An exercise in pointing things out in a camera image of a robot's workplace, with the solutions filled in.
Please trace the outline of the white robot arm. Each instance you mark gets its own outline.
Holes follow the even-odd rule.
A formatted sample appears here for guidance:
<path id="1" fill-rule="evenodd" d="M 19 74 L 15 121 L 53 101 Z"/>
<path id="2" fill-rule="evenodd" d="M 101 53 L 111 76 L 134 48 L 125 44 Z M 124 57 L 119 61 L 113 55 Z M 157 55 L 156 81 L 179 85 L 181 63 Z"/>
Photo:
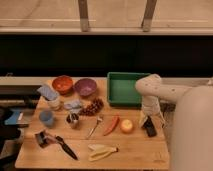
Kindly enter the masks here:
<path id="1" fill-rule="evenodd" d="M 142 96 L 139 121 L 160 114 L 158 99 L 176 104 L 169 171 L 213 171 L 213 86 L 164 84 L 157 74 L 136 81 Z"/>

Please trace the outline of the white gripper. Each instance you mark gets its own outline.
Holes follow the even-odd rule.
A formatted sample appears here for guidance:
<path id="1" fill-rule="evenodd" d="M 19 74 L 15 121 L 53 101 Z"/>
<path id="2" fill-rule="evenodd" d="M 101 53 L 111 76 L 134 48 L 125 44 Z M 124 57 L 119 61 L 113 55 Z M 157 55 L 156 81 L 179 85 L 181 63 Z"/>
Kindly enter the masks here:
<path id="1" fill-rule="evenodd" d="M 148 116 L 158 115 L 162 128 L 165 126 L 166 121 L 160 109 L 160 103 L 155 96 L 144 96 L 142 98 L 142 111 L 140 111 L 139 126 L 142 127 L 147 121 Z"/>

